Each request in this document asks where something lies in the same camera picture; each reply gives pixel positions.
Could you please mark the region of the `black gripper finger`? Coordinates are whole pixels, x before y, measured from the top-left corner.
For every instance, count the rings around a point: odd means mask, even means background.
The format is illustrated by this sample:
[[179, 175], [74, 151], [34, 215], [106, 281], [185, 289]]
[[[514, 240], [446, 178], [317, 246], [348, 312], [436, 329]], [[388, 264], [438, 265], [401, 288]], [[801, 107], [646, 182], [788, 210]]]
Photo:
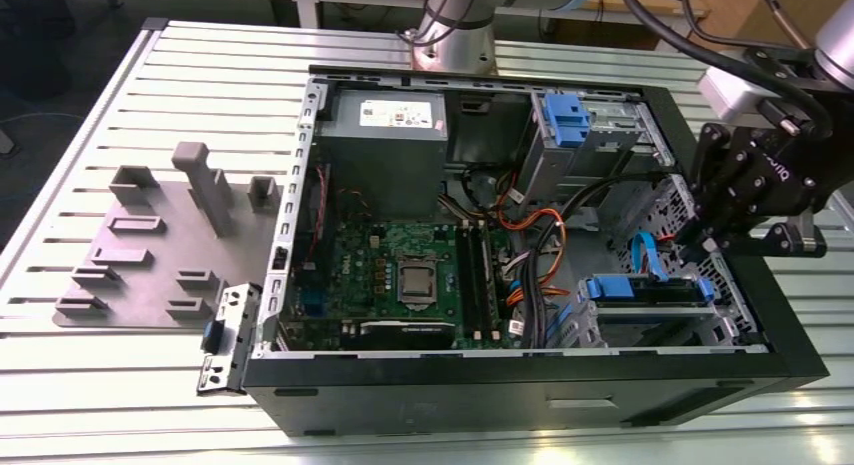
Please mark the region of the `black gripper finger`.
[[730, 140], [732, 133], [724, 125], [709, 123], [702, 127], [688, 178], [694, 215], [676, 235], [681, 258], [705, 258], [709, 254], [704, 248], [706, 240], [716, 240], [729, 232], [732, 206], [724, 197], [729, 178], [720, 178], [720, 174], [726, 172]]
[[701, 232], [726, 253], [743, 256], [823, 258], [828, 243], [821, 229], [812, 224], [803, 229], [792, 220], [775, 223], [757, 238], [751, 231], [767, 217], [704, 220]]

